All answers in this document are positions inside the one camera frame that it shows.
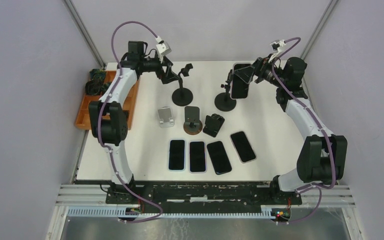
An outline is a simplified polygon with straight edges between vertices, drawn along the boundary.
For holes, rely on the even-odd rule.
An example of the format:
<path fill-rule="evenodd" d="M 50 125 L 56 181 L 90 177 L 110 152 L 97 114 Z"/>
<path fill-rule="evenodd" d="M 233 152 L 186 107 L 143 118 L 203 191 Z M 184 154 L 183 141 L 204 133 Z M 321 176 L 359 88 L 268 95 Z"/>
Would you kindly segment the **black phone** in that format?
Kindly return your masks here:
<path fill-rule="evenodd" d="M 222 175 L 232 171 L 229 157 L 221 141 L 211 142 L 207 144 L 206 147 L 216 175 Z"/>

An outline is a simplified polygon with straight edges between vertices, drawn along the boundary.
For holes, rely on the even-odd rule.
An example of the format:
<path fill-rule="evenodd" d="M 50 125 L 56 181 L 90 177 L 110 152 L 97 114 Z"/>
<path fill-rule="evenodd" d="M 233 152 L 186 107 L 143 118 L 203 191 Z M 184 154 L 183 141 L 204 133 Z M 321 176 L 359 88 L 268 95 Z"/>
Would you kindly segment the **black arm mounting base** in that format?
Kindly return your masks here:
<path fill-rule="evenodd" d="M 145 214 L 254 214 L 262 207 L 301 205 L 295 192 L 270 181 L 149 181 L 110 184 L 106 204 L 144 204 Z"/>

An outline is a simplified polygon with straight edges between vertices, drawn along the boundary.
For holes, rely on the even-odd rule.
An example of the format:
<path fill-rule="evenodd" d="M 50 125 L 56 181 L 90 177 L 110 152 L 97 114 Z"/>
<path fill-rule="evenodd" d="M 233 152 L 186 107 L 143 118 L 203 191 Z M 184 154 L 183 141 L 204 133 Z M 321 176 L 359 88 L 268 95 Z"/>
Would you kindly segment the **brown round base stand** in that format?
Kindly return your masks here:
<path fill-rule="evenodd" d="M 184 108 L 183 130 L 189 135 L 197 135 L 203 130 L 199 107 L 186 106 Z"/>

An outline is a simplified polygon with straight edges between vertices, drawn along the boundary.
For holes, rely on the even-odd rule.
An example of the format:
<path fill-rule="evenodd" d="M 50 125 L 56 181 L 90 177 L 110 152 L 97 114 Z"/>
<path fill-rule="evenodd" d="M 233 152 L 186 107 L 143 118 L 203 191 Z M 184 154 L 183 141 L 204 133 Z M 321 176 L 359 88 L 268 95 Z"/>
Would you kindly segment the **lilac cased phone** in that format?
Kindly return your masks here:
<path fill-rule="evenodd" d="M 207 171 L 206 145 L 203 141 L 189 143 L 189 170 L 191 173 Z"/>

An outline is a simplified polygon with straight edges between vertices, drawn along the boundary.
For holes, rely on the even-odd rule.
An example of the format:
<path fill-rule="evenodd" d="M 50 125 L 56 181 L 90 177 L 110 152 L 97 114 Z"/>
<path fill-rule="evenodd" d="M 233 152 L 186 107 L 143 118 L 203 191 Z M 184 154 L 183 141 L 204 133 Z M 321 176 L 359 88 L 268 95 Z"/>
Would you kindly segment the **black folding phone stand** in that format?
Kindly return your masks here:
<path fill-rule="evenodd" d="M 210 137 L 216 138 L 224 122 L 225 118 L 219 114 L 207 115 L 202 131 Z"/>

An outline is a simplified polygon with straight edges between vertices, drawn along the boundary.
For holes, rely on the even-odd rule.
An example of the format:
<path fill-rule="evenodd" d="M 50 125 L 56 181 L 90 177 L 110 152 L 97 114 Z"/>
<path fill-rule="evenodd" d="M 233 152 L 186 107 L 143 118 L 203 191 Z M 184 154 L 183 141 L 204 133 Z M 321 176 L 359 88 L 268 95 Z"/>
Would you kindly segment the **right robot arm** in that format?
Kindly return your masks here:
<path fill-rule="evenodd" d="M 307 63 L 299 57 L 290 57 L 283 67 L 279 58 L 271 55 L 257 58 L 254 63 L 234 67 L 233 79 L 249 85 L 267 81 L 276 86 L 276 102 L 298 128 L 303 146 L 296 167 L 274 177 L 275 187 L 269 189 L 269 199 L 282 204 L 289 192 L 303 193 L 311 188 L 331 189 L 344 176 L 348 141 L 334 134 L 312 109 L 302 87 Z"/>

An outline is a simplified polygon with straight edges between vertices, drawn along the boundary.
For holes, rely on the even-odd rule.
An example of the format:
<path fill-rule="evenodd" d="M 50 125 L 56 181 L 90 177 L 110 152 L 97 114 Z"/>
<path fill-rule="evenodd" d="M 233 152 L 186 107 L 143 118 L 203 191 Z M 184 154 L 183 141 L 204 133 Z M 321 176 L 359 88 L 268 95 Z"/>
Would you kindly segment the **white cased phone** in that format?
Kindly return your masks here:
<path fill-rule="evenodd" d="M 242 163 L 248 163 L 257 159 L 256 153 L 244 131 L 232 133 L 230 139 Z"/>
<path fill-rule="evenodd" d="M 249 83 L 244 82 L 239 76 L 234 74 L 235 70 L 250 66 L 249 62 L 235 63 L 232 68 L 231 94 L 232 99 L 245 99 L 248 97 Z"/>

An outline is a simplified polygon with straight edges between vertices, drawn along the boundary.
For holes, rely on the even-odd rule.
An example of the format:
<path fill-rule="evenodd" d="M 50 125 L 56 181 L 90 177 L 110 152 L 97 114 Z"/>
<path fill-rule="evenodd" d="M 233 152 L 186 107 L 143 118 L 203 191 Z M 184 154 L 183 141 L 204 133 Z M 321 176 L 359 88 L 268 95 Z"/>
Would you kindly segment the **silver white phone stand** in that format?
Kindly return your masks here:
<path fill-rule="evenodd" d="M 159 126 L 161 128 L 171 128 L 175 125 L 173 111 L 170 107 L 164 106 L 157 110 Z"/>

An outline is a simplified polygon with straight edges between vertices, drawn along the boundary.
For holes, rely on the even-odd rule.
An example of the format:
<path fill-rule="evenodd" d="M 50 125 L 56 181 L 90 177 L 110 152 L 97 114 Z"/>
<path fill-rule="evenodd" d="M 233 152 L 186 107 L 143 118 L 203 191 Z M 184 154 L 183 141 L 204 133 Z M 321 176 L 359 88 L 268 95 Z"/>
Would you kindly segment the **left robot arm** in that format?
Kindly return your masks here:
<path fill-rule="evenodd" d="M 167 42 L 157 40 L 153 57 L 145 53 L 145 46 L 143 41 L 129 41 L 128 51 L 116 58 L 117 70 L 108 90 L 88 105 L 92 134 L 107 154 L 112 169 L 111 181 L 116 185 L 129 184 L 133 177 L 125 148 L 128 120 L 123 111 L 129 92 L 143 73 L 155 73 L 164 85 L 180 80 L 167 57 L 171 52 Z"/>

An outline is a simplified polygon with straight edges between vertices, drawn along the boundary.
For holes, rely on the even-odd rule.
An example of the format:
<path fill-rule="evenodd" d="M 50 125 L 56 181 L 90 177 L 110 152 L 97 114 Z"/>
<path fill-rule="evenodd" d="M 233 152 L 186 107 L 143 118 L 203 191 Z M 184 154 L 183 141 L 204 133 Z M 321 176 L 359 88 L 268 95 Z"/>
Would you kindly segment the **light blue cased phone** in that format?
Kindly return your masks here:
<path fill-rule="evenodd" d="M 183 171 L 185 169 L 186 142 L 183 139 L 173 139 L 169 142 L 168 169 Z"/>

